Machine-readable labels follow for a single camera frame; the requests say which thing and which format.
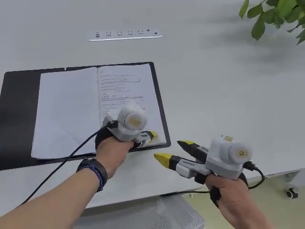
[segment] white desk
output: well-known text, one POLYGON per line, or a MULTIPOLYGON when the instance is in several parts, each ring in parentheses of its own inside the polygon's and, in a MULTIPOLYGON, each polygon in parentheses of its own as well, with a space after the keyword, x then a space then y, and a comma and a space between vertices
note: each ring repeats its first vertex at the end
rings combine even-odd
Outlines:
MULTIPOLYGON (((305 167, 305 44, 268 27, 256 42, 241 0, 10 0, 0 9, 0 81, 6 71, 153 61, 172 146, 131 153, 88 207, 199 187, 163 168, 154 152, 213 136, 247 141, 266 174, 305 167), (155 27, 164 38, 87 42, 88 32, 155 27)), ((71 175, 68 162, 38 192, 71 175)), ((0 215, 19 205, 57 166, 0 172, 0 215)), ((256 173, 246 172, 248 178, 256 173)))

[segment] bracelet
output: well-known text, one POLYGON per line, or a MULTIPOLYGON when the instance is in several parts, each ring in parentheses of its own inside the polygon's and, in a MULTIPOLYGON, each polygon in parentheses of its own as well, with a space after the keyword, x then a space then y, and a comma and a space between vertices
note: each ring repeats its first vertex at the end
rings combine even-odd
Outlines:
POLYGON ((92 170, 95 173, 95 175, 100 180, 100 186, 97 189, 97 192, 102 191, 103 190, 103 179, 102 179, 100 173, 96 170, 96 168, 94 166, 92 166, 92 165, 85 165, 83 168, 89 168, 90 170, 92 170))

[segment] human hand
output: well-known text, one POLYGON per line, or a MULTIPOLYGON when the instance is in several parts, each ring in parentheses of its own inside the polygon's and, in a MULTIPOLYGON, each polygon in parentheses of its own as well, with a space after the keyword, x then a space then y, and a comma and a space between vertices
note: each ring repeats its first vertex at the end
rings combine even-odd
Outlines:
POLYGON ((209 190, 219 188, 218 207, 224 218, 236 229, 273 228, 251 198, 247 185, 241 180, 230 180, 209 175, 205 182, 209 190))
POLYGON ((115 137, 109 137, 99 144, 96 150, 96 160, 105 167, 108 179, 113 177, 132 147, 133 142, 120 142, 115 137))

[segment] wire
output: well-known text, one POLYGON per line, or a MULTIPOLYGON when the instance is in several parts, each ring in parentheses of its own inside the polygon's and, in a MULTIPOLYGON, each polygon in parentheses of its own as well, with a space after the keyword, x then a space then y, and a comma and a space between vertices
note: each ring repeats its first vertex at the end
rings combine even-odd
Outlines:
POLYGON ((253 186, 249 187, 249 189, 253 189, 253 188, 256 188, 256 187, 260 186, 266 180, 266 177, 264 176, 264 174, 262 173, 262 171, 258 167, 255 167, 253 170, 259 172, 259 174, 261 175, 262 179, 256 185, 253 185, 253 186))
MULTIPOLYGON (((256 188, 258 186, 260 186, 265 180, 266 180, 266 177, 264 176, 264 174, 262 173, 262 171, 254 166, 254 164, 251 162, 252 166, 248 164, 248 166, 250 167, 247 167, 245 166, 246 169, 248 170, 251 170, 251 171, 257 171, 259 172, 259 174, 261 175, 262 179, 260 180, 260 182, 258 182, 256 185, 253 185, 251 187, 249 187, 249 189, 253 189, 253 188, 256 188)), ((184 191, 184 192, 173 192, 173 193, 169 193, 169 194, 165 194, 165 195, 162 195, 163 197, 167 197, 167 196, 173 196, 173 195, 179 195, 179 194, 188 194, 188 193, 199 193, 199 194, 206 194, 206 193, 210 193, 210 191, 184 191)))
POLYGON ((97 133, 98 133, 98 131, 96 131, 94 134, 92 134, 90 137, 88 137, 82 144, 80 144, 80 146, 79 147, 77 147, 74 151, 73 151, 73 153, 71 153, 67 158, 65 158, 64 159, 64 161, 56 168, 56 169, 54 169, 42 182, 41 182, 41 184, 40 185, 38 185, 38 187, 32 192, 32 194, 30 194, 29 195, 29 197, 28 198, 26 198, 26 200, 25 201, 23 201, 19 206, 21 206, 21 205, 23 205, 23 204, 25 204, 26 202, 28 202, 34 195, 35 195, 35 193, 41 188, 41 186, 43 186, 44 185, 44 183, 46 183, 47 182, 47 180, 48 179, 50 179, 50 177, 54 174, 54 173, 56 173, 74 154, 76 154, 76 152, 80 149, 80 148, 82 148, 91 138, 93 138, 94 136, 96 136, 97 135, 97 133))

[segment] power strip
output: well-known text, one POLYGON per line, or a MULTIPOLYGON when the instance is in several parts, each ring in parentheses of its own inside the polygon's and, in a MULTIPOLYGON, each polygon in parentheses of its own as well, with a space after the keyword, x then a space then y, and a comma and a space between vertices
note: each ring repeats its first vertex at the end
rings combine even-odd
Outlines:
POLYGON ((90 42, 117 41, 144 38, 161 38, 163 35, 155 29, 96 31, 90 34, 90 42))

